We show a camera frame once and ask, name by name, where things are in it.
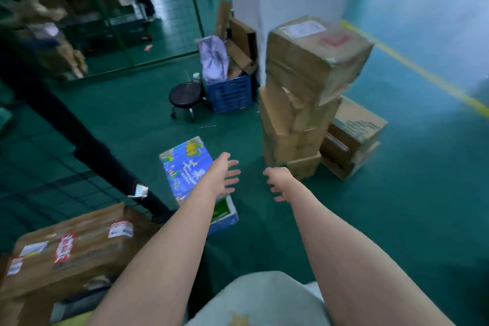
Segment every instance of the stool seat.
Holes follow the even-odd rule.
[[[182,83],[170,91],[170,103],[178,108],[192,108],[204,97],[203,87],[200,83]]]

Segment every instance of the yellow star print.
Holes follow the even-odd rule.
[[[233,313],[233,319],[227,326],[250,326],[248,315],[241,317],[239,314]]]

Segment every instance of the stool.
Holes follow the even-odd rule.
[[[182,83],[170,91],[168,99],[173,105],[172,119],[176,119],[175,107],[186,108],[190,112],[190,121],[194,122],[195,117],[192,107],[200,101],[205,100],[204,87],[199,82]]]

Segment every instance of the black pole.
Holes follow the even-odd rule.
[[[75,146],[74,156],[120,192],[134,195],[137,184],[143,184],[129,172],[97,140],[64,103],[43,82],[47,72],[33,52],[23,47],[12,32],[0,28],[0,79],[9,86],[17,98],[24,100],[35,112]],[[135,198],[148,209],[157,221],[165,221],[172,212],[149,192],[146,198]]]

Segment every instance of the blue plastic crate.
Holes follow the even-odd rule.
[[[207,99],[217,114],[248,107],[251,97],[251,75],[239,76],[225,82],[207,84]]]

